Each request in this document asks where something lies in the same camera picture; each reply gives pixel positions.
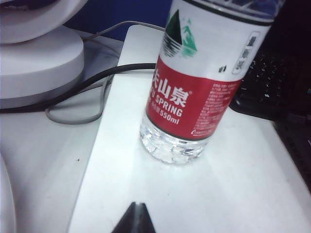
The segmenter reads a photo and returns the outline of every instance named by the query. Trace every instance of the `white desk fan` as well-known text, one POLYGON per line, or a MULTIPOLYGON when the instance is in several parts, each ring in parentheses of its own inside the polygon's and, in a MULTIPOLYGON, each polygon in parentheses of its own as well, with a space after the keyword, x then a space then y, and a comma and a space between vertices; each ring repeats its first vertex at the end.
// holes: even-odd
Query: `white desk fan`
POLYGON ((0 109, 52 99, 79 81, 83 42, 61 25, 86 2, 55 0, 27 10, 8 6, 14 0, 0 0, 0 109))

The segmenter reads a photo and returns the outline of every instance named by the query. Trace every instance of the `black pointed object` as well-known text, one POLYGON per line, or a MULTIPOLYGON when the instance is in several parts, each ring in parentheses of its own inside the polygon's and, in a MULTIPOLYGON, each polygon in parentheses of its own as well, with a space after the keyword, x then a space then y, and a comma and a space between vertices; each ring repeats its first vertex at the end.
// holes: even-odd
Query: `black pointed object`
POLYGON ((145 203, 132 202, 112 233, 156 233, 145 203))

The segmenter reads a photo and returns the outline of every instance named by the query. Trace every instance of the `desk surface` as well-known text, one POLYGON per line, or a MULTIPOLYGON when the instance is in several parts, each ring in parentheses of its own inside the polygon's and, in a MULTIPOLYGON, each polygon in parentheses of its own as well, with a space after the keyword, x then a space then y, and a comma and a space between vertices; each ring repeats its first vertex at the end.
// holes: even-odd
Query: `desk surface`
MULTIPOLYGON (((162 32, 132 26, 119 65, 155 62, 162 32)), ((139 141, 153 71, 115 76, 69 227, 111 232, 144 202, 159 233, 311 232, 311 196, 271 122, 228 109, 202 156, 162 163, 139 141)))

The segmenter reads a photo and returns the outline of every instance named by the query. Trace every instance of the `blue wall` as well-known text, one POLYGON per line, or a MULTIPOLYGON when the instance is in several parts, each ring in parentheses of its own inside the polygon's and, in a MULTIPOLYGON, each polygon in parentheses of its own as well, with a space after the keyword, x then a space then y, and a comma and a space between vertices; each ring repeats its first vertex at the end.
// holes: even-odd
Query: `blue wall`
MULTIPOLYGON (((96 33, 125 20, 136 20, 164 27, 172 0, 88 0, 65 25, 96 33)), ((130 25, 108 33, 107 37, 124 40, 130 25)))

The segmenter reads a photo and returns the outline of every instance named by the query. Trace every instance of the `dark background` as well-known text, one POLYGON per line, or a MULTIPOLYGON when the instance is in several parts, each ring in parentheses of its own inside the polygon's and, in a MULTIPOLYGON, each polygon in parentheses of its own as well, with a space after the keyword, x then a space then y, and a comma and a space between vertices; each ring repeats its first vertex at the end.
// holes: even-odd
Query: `dark background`
MULTIPOLYGON (((18 5, 37 8, 55 0, 15 0, 18 5)), ((96 33, 125 20, 164 27, 172 0, 88 0, 65 25, 96 33)), ((286 0, 262 48, 271 53, 309 59, 311 52, 311 0, 286 0)), ((129 25, 105 36, 124 40, 129 25)))

